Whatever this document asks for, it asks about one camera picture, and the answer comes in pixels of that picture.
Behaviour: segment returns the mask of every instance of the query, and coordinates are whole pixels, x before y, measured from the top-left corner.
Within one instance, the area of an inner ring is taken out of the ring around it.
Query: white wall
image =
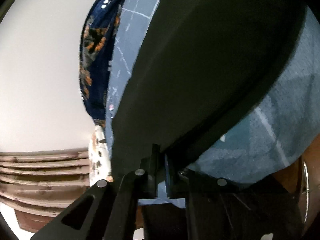
[[[16,213],[12,207],[0,202],[0,212],[17,238],[20,240],[30,240],[30,238],[33,236],[33,233],[25,231],[19,227]]]
[[[0,24],[0,152],[86,147],[78,48],[95,0],[16,0]]]

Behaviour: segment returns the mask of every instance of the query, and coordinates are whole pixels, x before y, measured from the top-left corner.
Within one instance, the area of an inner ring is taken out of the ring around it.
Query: silver rivet
[[[137,176],[142,176],[144,173],[145,173],[145,171],[143,169],[137,169],[136,172],[135,172],[135,174]]]
[[[217,184],[219,185],[219,186],[225,186],[225,185],[227,185],[227,181],[225,180],[225,179],[218,179],[217,180]]]
[[[97,182],[98,187],[105,187],[108,184],[108,182],[104,179],[101,179]]]
[[[181,175],[185,175],[187,173],[188,169],[184,168],[183,170],[179,171]]]

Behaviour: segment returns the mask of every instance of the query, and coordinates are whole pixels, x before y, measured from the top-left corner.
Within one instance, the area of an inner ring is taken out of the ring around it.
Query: navy patterned fabric
[[[105,107],[115,36],[124,0],[96,0],[82,30],[80,89],[95,125],[105,128]]]

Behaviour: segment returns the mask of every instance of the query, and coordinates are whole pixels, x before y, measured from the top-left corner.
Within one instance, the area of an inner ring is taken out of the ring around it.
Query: black metal frame
[[[168,196],[186,200],[188,239],[260,239],[269,233],[273,239],[300,239],[299,194],[289,194],[272,176],[241,190],[232,181],[175,170],[154,145],[151,157],[141,161],[140,169],[126,174],[119,186],[98,181],[32,240],[132,239],[138,199],[156,197],[161,163]],[[152,228],[146,231],[147,239],[158,239]]]

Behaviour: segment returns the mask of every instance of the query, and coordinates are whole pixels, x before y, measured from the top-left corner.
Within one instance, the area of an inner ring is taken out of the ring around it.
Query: brown wooden slat
[[[49,187],[71,187],[90,186],[89,175],[67,175],[67,176],[26,176],[26,175],[8,175],[0,174],[0,180],[22,185],[36,185]]]
[[[44,194],[45,192],[60,192],[63,194],[64,192],[84,192],[88,187],[48,187],[48,186],[37,186],[37,185],[20,185],[20,184],[12,184],[0,181],[0,190],[10,192],[10,193],[27,193],[27,194],[36,194],[39,193]]]
[[[19,210],[14,210],[19,227],[31,233],[36,233],[49,223],[53,217],[45,217],[34,214],[25,213]]]
[[[20,174],[20,175],[71,175],[71,174],[88,174],[89,165],[73,166],[63,168],[49,168],[49,169],[11,169],[0,167],[0,173],[5,174]]]
[[[12,187],[0,185],[0,196],[35,206],[66,208],[86,191],[86,187],[77,187],[73,190],[69,190],[69,187],[63,188],[64,191],[38,192],[18,191]]]
[[[88,152],[71,152],[49,155],[0,156],[0,162],[48,162],[88,158]]]
[[[52,151],[38,151],[38,152],[0,152],[0,156],[39,156],[39,155],[59,155],[59,154],[69,154],[86,152],[87,147],[74,148],[74,149],[64,149],[64,150],[52,150]]]
[[[51,207],[40,207],[40,206],[28,205],[28,204],[20,203],[20,202],[13,201],[3,197],[0,197],[0,202],[22,212],[40,215],[40,216],[46,216],[46,217],[56,217],[57,215],[59,215],[61,211],[64,210],[64,208],[51,208]]]
[[[89,159],[79,159],[71,161],[57,161],[57,162],[30,162],[30,163],[12,163],[0,162],[0,166],[10,168],[61,168],[70,166],[85,166],[89,165]]]
[[[40,206],[40,207],[52,207],[52,208],[66,208],[68,207],[75,199],[52,199],[52,200],[47,200],[47,199],[35,199],[35,198],[27,198],[23,196],[16,197],[15,195],[6,193],[6,192],[1,192],[0,191],[0,196],[5,197],[7,199],[16,201],[16,202],[21,202],[24,204],[29,204],[29,205],[34,205],[34,206]]]

